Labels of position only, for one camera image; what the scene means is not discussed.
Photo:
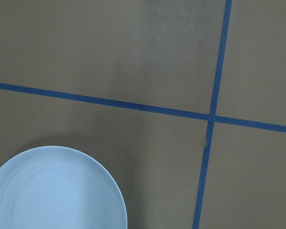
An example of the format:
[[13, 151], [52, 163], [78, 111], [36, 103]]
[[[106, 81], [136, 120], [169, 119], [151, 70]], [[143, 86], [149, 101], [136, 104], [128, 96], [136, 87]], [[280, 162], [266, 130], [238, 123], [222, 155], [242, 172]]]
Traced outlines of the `blue plate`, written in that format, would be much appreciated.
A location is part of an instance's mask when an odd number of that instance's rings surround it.
[[0, 167], [0, 229], [125, 229], [111, 174], [89, 155], [41, 146]]

